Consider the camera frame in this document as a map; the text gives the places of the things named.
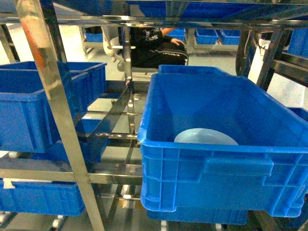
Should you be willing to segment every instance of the metal pole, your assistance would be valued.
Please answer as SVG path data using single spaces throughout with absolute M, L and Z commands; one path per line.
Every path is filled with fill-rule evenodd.
M 59 55 L 54 52 L 56 49 L 51 32 L 45 22 L 43 13 L 45 10 L 43 8 L 46 3 L 49 6 L 52 5 L 51 1 L 47 1 L 14 0 L 14 3 L 93 229 L 103 231 L 103 222 L 96 204 L 94 191 L 64 90 L 64 85 L 66 86 L 67 82 L 62 82 L 57 64 Z M 58 27 L 57 21 L 54 22 L 54 26 Z M 71 81 L 70 75 L 69 73 L 66 74 L 68 76 L 62 77 L 66 77 L 69 83 Z
M 271 37 L 269 49 L 264 55 L 262 69 L 257 81 L 257 85 L 264 90 L 268 90 L 271 79 L 274 75 L 274 69 L 271 68 L 274 59 L 279 60 L 286 44 L 290 31 L 284 31 L 282 28 L 275 29 Z
M 20 58 L 16 51 L 10 32 L 5 24 L 0 25 L 0 42 L 4 51 L 8 56 L 10 63 L 20 62 Z
M 130 28 L 125 26 L 121 28 L 123 59 L 124 59 L 124 74 L 126 86 L 129 88 L 128 113 L 134 113 L 134 98 L 133 98 L 133 80 L 131 72 L 131 49 L 130 49 Z M 130 134 L 135 133 L 135 117 L 128 115 L 128 124 Z

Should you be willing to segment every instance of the stainless steel rack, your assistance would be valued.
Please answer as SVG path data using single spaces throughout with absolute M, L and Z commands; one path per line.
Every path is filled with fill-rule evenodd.
M 181 18 L 189 2 L 221 2 L 221 3 L 259 3 L 263 4 L 257 10 L 247 10 L 241 14 L 226 18 Z M 84 200 L 87 213 L 95 231 L 108 228 L 108 219 L 112 217 L 115 206 L 120 198 L 123 185 L 141 185 L 141 165 L 129 164 L 132 149 L 139 147 L 136 140 L 134 122 L 133 94 L 146 94 L 148 83 L 133 81 L 130 64 L 129 27 L 163 26 L 185 28 L 222 28 L 241 29 L 242 35 L 237 53 L 237 73 L 248 76 L 251 58 L 256 50 L 257 34 L 273 31 L 269 49 L 264 56 L 264 65 L 258 80 L 258 85 L 267 89 L 274 72 L 308 86 L 308 60 L 282 52 L 290 30 L 308 27 L 307 20 L 292 20 L 308 16 L 308 0 L 167 0 L 167 16 L 163 18 L 129 16 L 129 6 L 122 0 L 112 1 L 110 15 L 91 16 L 86 14 L 56 14 L 51 0 L 14 0 L 15 12 L 0 13 L 1 24 L 21 23 L 26 33 L 29 46 L 38 67 L 46 95 L 58 130 L 63 141 L 69 163 L 30 159 L 2 159 L 0 161 L 0 178 L 18 178 L 30 180 L 52 180 L 76 182 Z M 86 165 L 78 142 L 80 134 L 76 133 L 75 124 L 79 116 L 71 117 L 67 103 L 61 74 L 57 62 L 67 63 L 60 35 L 59 24 L 78 26 L 122 26 L 122 38 L 125 81 L 108 81 L 108 93 L 120 93 L 100 124 L 107 120 L 113 129 L 128 107 L 128 134 L 113 134 L 98 126 L 90 137 L 103 143 L 112 138 L 112 146 L 129 147 L 124 164 L 98 163 Z M 11 62 L 18 61 L 18 55 L 5 26 L 0 27 L 0 40 L 6 48 Z M 98 206 L 91 184 L 118 184 L 113 206 L 108 214 Z

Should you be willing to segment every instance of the metal rack frame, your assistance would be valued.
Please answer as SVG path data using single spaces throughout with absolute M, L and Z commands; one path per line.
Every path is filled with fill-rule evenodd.
M 192 1 L 228 2 L 228 0 Z M 289 20 L 298 15 L 308 15 L 307 0 L 292 0 L 292 3 L 290 3 L 291 1 L 286 1 L 289 5 L 279 4 L 279 0 L 274 1 L 277 4 L 272 4 L 272 0 L 232 0 L 232 3 L 267 3 L 267 5 L 264 5 L 265 11 L 262 11 L 262 13 L 260 11 L 254 12 L 259 12 L 259 18 L 253 17 L 252 12 L 246 12 L 241 15 L 233 15 L 226 19 L 181 19 L 180 16 L 188 5 L 186 0 L 177 0 L 176 2 L 167 0 L 166 7 L 169 10 L 166 18 L 131 17 L 129 16 L 127 6 L 124 6 L 125 4 L 122 0 L 113 2 L 123 6 L 123 16 L 56 15 L 51 0 L 14 0 L 18 15 L 14 13 L 0 13 L 0 22 L 2 24 L 19 22 L 22 24 L 69 159 L 69 163 L 29 159 L 2 159 L 0 161 L 0 178 L 76 182 L 95 231 L 103 231 L 106 227 L 108 228 L 108 219 L 112 217 L 119 196 L 114 197 L 110 212 L 105 214 L 103 208 L 98 206 L 96 202 L 91 184 L 118 184 L 119 186 L 116 191 L 118 195 L 118 192 L 122 189 L 122 185 L 132 185 L 133 187 L 142 183 L 141 165 L 129 164 L 132 149 L 140 146 L 135 134 L 133 94 L 146 94 L 148 83 L 132 81 L 129 27 L 185 26 L 186 28 L 243 29 L 245 31 L 252 31 L 253 33 L 274 30 L 269 49 L 264 57 L 265 62 L 258 80 L 258 85 L 266 90 L 273 73 L 277 72 L 304 86 L 308 86 L 308 60 L 282 53 L 288 31 L 295 28 L 308 27 L 308 21 Z M 261 17 L 261 14 L 272 12 L 271 10 L 273 8 L 277 10 L 275 12 L 275 18 L 280 20 L 269 20 L 264 19 L 264 16 Z M 111 129 L 113 129 L 125 107 L 128 106 L 129 133 L 108 133 L 99 125 L 90 134 L 90 139 L 96 139 L 97 142 L 103 143 L 102 141 L 109 137 L 112 138 L 111 146 L 129 147 L 130 149 L 124 164 L 97 163 L 90 166 L 85 164 L 78 142 L 80 134 L 77 135 L 75 131 L 75 124 L 81 118 L 79 116 L 72 118 L 71 116 L 61 77 L 64 73 L 62 73 L 62 70 L 59 70 L 57 65 L 58 61 L 63 64 L 67 63 L 58 24 L 122 26 L 125 81 L 107 82 L 107 94 L 117 92 L 121 93 L 121 96 L 114 103 L 112 109 L 106 112 L 106 116 L 100 125 L 106 120 L 109 120 Z M 243 58 L 243 56 L 249 57 L 249 55 L 252 55 L 253 49 L 249 48 L 250 45 L 253 47 L 254 44 L 252 42 L 254 37 L 251 35 L 253 33 L 242 33 L 241 41 L 249 41 L 247 43 L 249 46 L 247 47 L 248 51 L 245 51 L 244 55 L 238 52 L 238 59 Z M 14 62 L 14 59 L 18 61 L 15 55 L 13 55 L 14 59 L 12 58 L 12 54 L 8 54 L 8 57 L 12 62 Z M 245 59 L 244 62 L 240 62 L 239 69 L 245 69 L 246 72 L 250 69 L 247 60 Z M 292 71 L 297 71 L 300 74 L 294 77 Z

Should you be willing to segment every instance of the white plate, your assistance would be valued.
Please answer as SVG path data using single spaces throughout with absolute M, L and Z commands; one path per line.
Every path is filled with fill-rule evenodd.
M 238 145 L 238 143 L 230 136 L 220 131 L 207 128 L 193 128 L 185 130 L 176 136 L 174 142 Z

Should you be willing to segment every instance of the crate rim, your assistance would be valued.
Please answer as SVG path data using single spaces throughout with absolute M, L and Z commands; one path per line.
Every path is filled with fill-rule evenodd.
M 9 72 L 15 72 L 16 69 L 0 69 L 1 71 L 9 71 Z M 38 72 L 37 70 L 26 70 L 26 69 L 18 69 L 18 71 L 21 72 Z M 72 81 L 79 79 L 83 80 L 89 76 L 86 72 L 81 72 L 80 74 L 73 76 Z M 5 97 L 5 100 L 7 101 L 19 101 L 19 102 L 33 102 L 42 99 L 44 97 L 43 93 L 45 92 L 45 89 L 42 88 L 38 91 L 32 92 L 32 93 L 14 93 L 14 92 L 0 92 L 1 96 Z
M 141 145 L 146 147 L 154 147 L 154 148 L 170 148 L 170 149 L 179 149 L 179 150 L 203 150 L 203 151 L 225 151 L 225 152 L 238 152 L 238 153 L 295 153 L 295 154 L 307 154 L 308 153 L 308 147 L 277 147 L 277 146 L 248 146 L 248 145 L 217 145 L 217 144 L 198 144 L 198 143 L 176 143 L 176 142 L 167 142 L 167 141 L 152 141 L 146 137 L 147 129 L 145 127 L 148 127 L 149 124 L 149 118 L 151 109 L 148 106 L 150 104 L 150 99 L 153 98 L 153 90 L 155 85 L 155 79 L 163 78 L 166 74 L 154 74 L 151 77 L 151 82 L 148 90 L 148 96 L 145 102 L 145 110 L 143 112 L 143 116 L 141 119 L 140 128 L 138 131 L 138 140 L 141 143 Z M 169 76 L 177 77 L 177 74 L 168 74 Z M 189 78 L 191 77 L 190 74 L 182 74 L 181 78 Z M 249 80 L 246 77 L 241 76 L 228 76 L 232 78 L 238 78 L 241 79 L 241 81 L 246 81 L 250 85 L 255 84 Z M 261 94 L 265 97 L 268 97 L 269 99 L 275 101 L 280 107 L 282 107 L 283 110 L 287 111 L 288 113 L 291 113 L 296 120 L 299 120 L 300 122 L 304 122 L 305 126 L 308 129 L 308 122 L 302 119 L 300 116 L 298 116 L 296 113 L 291 111 L 290 109 L 283 106 L 279 101 L 277 101 L 275 98 L 270 96 L 266 91 L 261 89 Z

